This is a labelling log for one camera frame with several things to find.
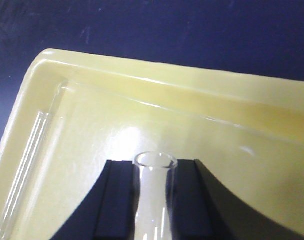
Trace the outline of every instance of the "dark surface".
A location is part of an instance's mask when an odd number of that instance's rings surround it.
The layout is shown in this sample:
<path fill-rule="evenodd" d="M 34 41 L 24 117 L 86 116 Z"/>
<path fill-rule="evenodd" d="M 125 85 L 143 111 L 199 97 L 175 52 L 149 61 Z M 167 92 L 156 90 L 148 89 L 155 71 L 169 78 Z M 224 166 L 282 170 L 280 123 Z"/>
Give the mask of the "dark surface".
<path fill-rule="evenodd" d="M 106 161 L 92 189 L 51 240 L 93 240 L 111 166 L 112 161 Z"/>
<path fill-rule="evenodd" d="M 133 238 L 136 201 L 133 193 L 134 166 L 130 161 L 106 161 L 102 174 L 51 240 L 129 240 Z M 192 160 L 178 160 L 175 178 L 173 223 L 176 240 L 234 240 L 215 238 L 208 199 Z M 220 225 L 220 232 L 225 231 Z"/>
<path fill-rule="evenodd" d="M 46 48 L 304 81 L 304 0 L 0 0 L 0 138 Z"/>
<path fill-rule="evenodd" d="M 113 161 L 93 240 L 128 240 L 134 225 L 132 187 L 132 162 Z"/>
<path fill-rule="evenodd" d="M 194 161 L 178 160 L 173 211 L 175 240 L 214 240 L 208 205 L 197 174 Z"/>

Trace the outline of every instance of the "plastic tray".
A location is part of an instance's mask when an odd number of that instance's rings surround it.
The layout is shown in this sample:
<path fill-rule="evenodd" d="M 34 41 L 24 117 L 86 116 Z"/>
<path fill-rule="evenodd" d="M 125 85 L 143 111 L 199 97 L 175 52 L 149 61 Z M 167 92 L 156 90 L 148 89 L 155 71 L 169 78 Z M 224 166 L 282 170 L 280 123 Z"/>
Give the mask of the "plastic tray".
<path fill-rule="evenodd" d="M 0 233 L 48 240 L 106 159 L 200 159 L 237 197 L 304 235 L 304 82 L 48 49 L 0 143 Z"/>

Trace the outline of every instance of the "yellow plastic tray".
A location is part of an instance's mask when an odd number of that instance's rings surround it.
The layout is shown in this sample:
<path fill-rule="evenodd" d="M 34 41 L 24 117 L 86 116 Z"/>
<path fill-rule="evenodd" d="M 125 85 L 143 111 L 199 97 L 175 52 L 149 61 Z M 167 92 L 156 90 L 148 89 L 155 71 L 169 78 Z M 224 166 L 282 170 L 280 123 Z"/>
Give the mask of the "yellow plastic tray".
<path fill-rule="evenodd" d="M 304 235 L 304 82 L 56 49 L 26 72 L 0 143 L 0 231 L 50 239 L 106 159 L 144 151 L 200 159 Z"/>

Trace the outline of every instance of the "dark blue background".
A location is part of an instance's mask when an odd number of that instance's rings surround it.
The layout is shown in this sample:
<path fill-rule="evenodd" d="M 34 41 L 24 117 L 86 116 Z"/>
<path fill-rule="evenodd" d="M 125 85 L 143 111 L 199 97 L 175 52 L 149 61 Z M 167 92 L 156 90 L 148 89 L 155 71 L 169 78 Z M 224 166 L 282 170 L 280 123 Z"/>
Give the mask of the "dark blue background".
<path fill-rule="evenodd" d="M 304 81 L 304 0 L 0 0 L 0 138 L 46 48 Z"/>

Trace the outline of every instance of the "glass tube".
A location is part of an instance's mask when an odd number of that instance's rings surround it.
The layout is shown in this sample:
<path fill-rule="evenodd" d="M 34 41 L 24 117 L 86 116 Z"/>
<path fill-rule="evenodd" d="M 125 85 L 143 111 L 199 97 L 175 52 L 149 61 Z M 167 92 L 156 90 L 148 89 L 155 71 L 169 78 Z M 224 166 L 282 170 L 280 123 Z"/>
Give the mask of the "glass tube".
<path fill-rule="evenodd" d="M 171 207 L 177 160 L 163 152 L 143 152 L 134 159 L 139 172 L 139 201 L 134 240 L 171 240 Z"/>

